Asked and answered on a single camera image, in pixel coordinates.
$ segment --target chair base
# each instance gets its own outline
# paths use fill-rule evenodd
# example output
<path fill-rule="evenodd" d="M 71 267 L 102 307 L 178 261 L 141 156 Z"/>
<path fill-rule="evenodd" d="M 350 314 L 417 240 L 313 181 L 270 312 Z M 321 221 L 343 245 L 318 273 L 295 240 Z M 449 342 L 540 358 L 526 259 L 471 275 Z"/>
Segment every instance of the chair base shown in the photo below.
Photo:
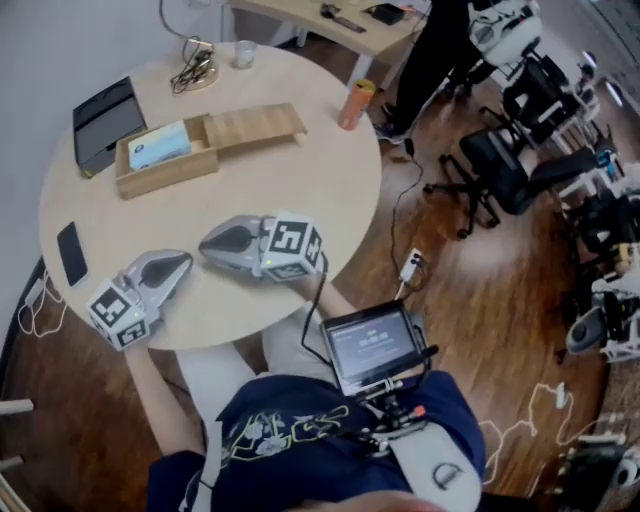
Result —
<path fill-rule="evenodd" d="M 500 224 L 500 217 L 498 217 L 498 214 L 494 210 L 493 206 L 489 204 L 489 194 L 482 186 L 481 178 L 474 180 L 471 175 L 462 167 L 462 165 L 460 165 L 460 162 L 458 162 L 458 160 L 456 160 L 452 155 L 440 156 L 440 165 L 442 166 L 443 170 L 446 170 L 446 165 L 449 162 L 453 164 L 456 171 L 458 172 L 458 175 L 462 178 L 464 183 L 429 183 L 424 186 L 424 188 L 422 189 L 423 192 L 427 194 L 432 194 L 436 191 L 458 193 L 461 192 L 469 196 L 469 222 L 466 229 L 460 229 L 458 231 L 458 238 L 460 240 L 464 240 L 473 233 L 473 229 L 476 223 L 476 213 L 478 211 L 478 205 L 482 205 L 482 207 L 491 216 L 491 219 L 489 219 L 489 222 L 487 223 L 487 227 L 490 229 L 495 228 L 498 224 Z"/>

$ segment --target black smartphone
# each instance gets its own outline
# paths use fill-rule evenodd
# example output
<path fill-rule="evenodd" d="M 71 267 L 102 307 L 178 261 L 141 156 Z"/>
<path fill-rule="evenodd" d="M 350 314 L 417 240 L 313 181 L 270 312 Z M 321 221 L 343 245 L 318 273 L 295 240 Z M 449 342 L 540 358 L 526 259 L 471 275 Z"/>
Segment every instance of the black smartphone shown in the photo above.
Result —
<path fill-rule="evenodd" d="M 87 262 L 84 259 L 84 254 L 82 254 L 82 247 L 80 247 L 80 239 L 78 238 L 75 222 L 69 223 L 58 233 L 58 248 L 60 249 L 62 266 L 65 274 L 67 274 L 69 286 L 74 287 L 89 273 Z"/>

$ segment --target orange can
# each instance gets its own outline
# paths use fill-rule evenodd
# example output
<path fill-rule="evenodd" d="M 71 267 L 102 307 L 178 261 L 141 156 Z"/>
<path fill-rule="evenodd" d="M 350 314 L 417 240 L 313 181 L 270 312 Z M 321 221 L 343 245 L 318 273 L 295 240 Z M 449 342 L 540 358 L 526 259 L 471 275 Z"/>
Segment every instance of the orange can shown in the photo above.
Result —
<path fill-rule="evenodd" d="M 340 117 L 338 117 L 338 124 L 341 128 L 351 131 L 358 126 L 358 121 L 360 121 L 362 114 L 371 103 L 371 98 L 373 98 L 375 92 L 376 86 L 371 80 L 358 80 L 354 84 L 351 94 L 349 94 L 344 107 L 342 107 Z"/>

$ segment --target round wooden table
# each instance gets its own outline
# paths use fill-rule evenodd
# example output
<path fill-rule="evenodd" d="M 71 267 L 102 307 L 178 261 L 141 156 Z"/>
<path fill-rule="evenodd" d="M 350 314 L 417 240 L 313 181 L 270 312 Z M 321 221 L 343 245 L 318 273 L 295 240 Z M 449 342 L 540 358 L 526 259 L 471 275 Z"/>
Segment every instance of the round wooden table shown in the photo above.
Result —
<path fill-rule="evenodd" d="M 194 255 L 190 276 L 165 308 L 165 325 L 151 339 L 157 349 L 200 348 L 248 336 L 302 304 L 286 286 L 240 283 L 204 266 L 198 243 L 209 230 L 238 214 L 278 210 L 315 219 L 324 238 L 329 277 L 359 246 L 373 217 L 381 182 L 380 150 L 369 118 L 352 132 L 337 116 L 348 91 L 328 71 L 298 55 L 259 46 L 253 68 L 231 67 L 232 44 L 219 44 L 216 83 L 174 97 L 169 79 L 179 59 L 131 74 L 147 122 L 156 127 L 209 112 L 291 102 L 308 134 L 297 144 L 260 145 L 221 160 L 220 170 L 125 201 L 113 166 L 83 179 L 74 158 L 72 130 L 63 135 L 40 199 L 40 244 L 57 290 L 89 323 L 85 304 L 97 285 L 145 251 L 182 249 Z M 89 267 L 71 289 L 56 237 L 75 221 Z"/>

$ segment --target black tablet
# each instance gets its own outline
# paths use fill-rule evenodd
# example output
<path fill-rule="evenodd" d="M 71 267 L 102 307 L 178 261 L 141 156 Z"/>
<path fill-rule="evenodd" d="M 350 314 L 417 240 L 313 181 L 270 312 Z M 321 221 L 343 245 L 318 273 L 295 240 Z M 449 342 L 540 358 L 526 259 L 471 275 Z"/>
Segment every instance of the black tablet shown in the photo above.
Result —
<path fill-rule="evenodd" d="M 424 346 L 402 301 L 323 322 L 333 370 L 345 396 L 366 394 L 424 362 Z"/>

